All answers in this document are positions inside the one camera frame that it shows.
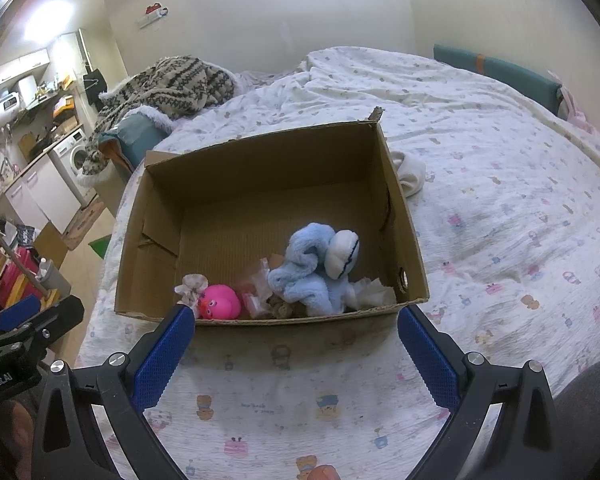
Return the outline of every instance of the bed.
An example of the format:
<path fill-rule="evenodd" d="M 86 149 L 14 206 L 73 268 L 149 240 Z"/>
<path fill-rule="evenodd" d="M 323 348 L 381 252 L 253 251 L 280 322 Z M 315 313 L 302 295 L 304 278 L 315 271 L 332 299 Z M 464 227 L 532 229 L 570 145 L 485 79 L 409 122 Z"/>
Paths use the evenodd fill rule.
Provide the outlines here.
<path fill-rule="evenodd" d="M 367 48 L 309 54 L 298 69 L 186 120 L 158 150 L 181 153 L 385 109 L 389 146 L 427 165 L 408 200 L 426 265 L 423 311 L 495 364 L 537 359 L 554 394 L 600 360 L 600 142 L 504 84 Z M 128 184 L 77 366 L 126 351 L 155 326 L 113 313 Z M 404 478 L 442 427 L 395 317 L 276 328 L 200 329 L 145 413 L 189 478 Z M 134 475 L 106 417 L 125 478 Z M 478 445 L 488 431 L 490 412 Z"/>

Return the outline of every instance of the white plush toy head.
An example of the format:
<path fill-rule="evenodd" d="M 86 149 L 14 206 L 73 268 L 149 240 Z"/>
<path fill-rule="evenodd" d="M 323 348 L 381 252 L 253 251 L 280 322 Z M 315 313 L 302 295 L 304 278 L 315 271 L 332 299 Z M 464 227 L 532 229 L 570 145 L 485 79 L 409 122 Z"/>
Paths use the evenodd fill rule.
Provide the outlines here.
<path fill-rule="evenodd" d="M 324 270 L 332 280 L 349 274 L 358 260 L 360 248 L 358 235 L 353 231 L 338 231 L 331 241 L 324 258 Z"/>

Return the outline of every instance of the kitchen cabinet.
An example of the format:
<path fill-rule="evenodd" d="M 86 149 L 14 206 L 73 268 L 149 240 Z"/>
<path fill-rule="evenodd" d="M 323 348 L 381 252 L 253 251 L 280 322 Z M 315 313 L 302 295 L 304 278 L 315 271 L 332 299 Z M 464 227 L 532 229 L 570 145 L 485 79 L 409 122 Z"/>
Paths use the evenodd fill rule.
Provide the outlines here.
<path fill-rule="evenodd" d="M 43 65 L 49 64 L 49 55 L 46 48 L 37 52 L 32 52 L 20 58 L 20 72 L 28 72 Z"/>
<path fill-rule="evenodd" d="M 80 202 L 49 156 L 42 156 L 19 180 L 29 189 L 36 204 L 55 228 L 64 232 L 80 210 Z"/>
<path fill-rule="evenodd" d="M 46 48 L 0 65 L 0 91 L 11 89 L 20 79 L 34 75 L 38 82 L 49 64 Z"/>
<path fill-rule="evenodd" d="M 46 215 L 39 208 L 29 188 L 22 181 L 13 184 L 5 193 L 5 197 L 0 202 L 8 202 L 0 204 L 0 216 L 5 216 L 12 222 L 22 222 L 24 225 L 30 225 L 36 229 L 42 230 L 47 224 Z M 17 218 L 10 214 L 9 209 L 12 208 Z"/>
<path fill-rule="evenodd" d="M 0 86 L 8 80 L 16 78 L 21 72 L 20 58 L 0 65 Z"/>

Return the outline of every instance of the pillow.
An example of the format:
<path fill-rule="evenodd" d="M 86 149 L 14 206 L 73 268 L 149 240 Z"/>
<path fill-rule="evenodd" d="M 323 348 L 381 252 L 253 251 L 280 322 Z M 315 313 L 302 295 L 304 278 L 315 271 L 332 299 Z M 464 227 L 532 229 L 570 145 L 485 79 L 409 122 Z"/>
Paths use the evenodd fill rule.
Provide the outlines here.
<path fill-rule="evenodd" d="M 113 160 L 116 166 L 123 166 L 133 172 L 144 160 L 145 153 L 167 135 L 150 118 L 132 114 L 98 136 L 98 149 Z"/>
<path fill-rule="evenodd" d="M 559 90 L 562 85 L 531 72 L 531 70 L 495 57 L 485 57 L 468 50 L 439 44 L 433 47 L 433 57 L 436 61 L 455 68 L 469 70 L 505 83 L 544 106 L 552 114 L 558 114 L 562 100 Z"/>

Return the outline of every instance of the kitchen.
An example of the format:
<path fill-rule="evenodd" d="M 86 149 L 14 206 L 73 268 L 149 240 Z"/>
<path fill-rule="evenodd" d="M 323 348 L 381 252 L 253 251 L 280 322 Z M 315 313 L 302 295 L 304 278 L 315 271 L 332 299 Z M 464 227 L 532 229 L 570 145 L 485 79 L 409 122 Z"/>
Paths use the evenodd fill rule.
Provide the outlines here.
<path fill-rule="evenodd" d="M 28 0 L 0 44 L 0 219 L 67 234 L 97 95 L 126 77 L 103 0 Z"/>

